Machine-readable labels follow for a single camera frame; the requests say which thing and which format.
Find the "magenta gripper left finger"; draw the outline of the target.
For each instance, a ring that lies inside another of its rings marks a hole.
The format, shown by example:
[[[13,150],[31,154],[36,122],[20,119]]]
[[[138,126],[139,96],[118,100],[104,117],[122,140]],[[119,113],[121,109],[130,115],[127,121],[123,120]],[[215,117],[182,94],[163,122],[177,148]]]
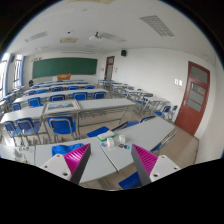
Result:
[[[66,155],[54,155],[41,168],[74,184],[79,184],[90,154],[91,146],[86,144]]]

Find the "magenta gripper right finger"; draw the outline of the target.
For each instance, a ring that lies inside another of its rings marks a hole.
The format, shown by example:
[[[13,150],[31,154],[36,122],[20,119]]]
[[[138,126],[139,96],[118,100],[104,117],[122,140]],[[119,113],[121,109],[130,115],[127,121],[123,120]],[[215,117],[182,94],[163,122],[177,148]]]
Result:
[[[166,155],[157,156],[135,144],[132,145],[131,155],[143,186],[180,170]]]

